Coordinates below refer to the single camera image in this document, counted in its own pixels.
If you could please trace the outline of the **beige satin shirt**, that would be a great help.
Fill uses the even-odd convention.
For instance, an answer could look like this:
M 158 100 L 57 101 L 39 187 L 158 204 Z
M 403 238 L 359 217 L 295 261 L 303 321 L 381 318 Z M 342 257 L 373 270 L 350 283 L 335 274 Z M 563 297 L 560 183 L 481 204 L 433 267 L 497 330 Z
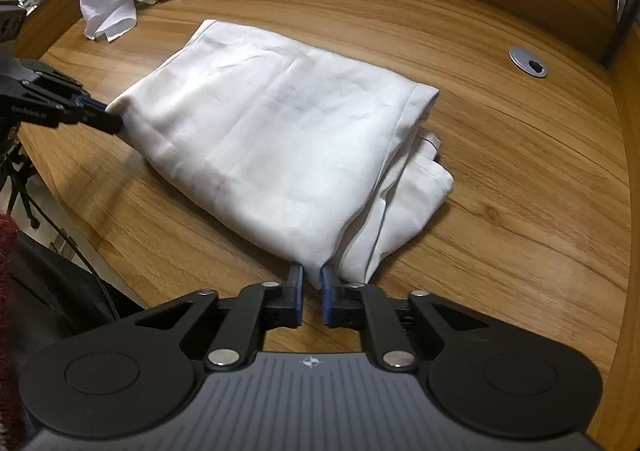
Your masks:
M 122 139 L 224 226 L 371 279 L 454 186 L 423 126 L 435 87 L 267 30 L 207 20 L 108 106 Z

